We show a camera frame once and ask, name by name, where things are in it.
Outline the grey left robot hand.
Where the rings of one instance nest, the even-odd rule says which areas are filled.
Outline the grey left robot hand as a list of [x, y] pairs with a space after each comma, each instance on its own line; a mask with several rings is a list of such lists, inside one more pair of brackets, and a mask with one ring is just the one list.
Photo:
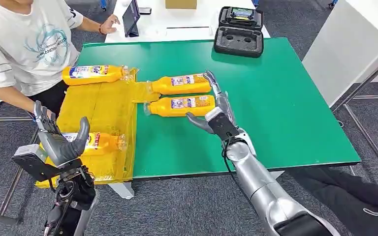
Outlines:
[[69, 142], [57, 126], [55, 113], [48, 113], [48, 109], [38, 100], [35, 101], [33, 112], [41, 144], [56, 167], [71, 162], [83, 154], [90, 131], [87, 117], [80, 119], [80, 129], [76, 138]]

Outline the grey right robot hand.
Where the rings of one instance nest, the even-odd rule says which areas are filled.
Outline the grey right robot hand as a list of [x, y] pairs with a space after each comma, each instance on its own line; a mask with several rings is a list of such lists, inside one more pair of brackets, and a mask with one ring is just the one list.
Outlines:
[[227, 92], [221, 91], [211, 71], [207, 70], [203, 73], [203, 77], [209, 81], [213, 89], [216, 106], [205, 115], [204, 119], [196, 117], [191, 112], [187, 112], [186, 117], [196, 127], [210, 134], [218, 135], [222, 141], [239, 135], [239, 126], [236, 124], [234, 113], [228, 101]]

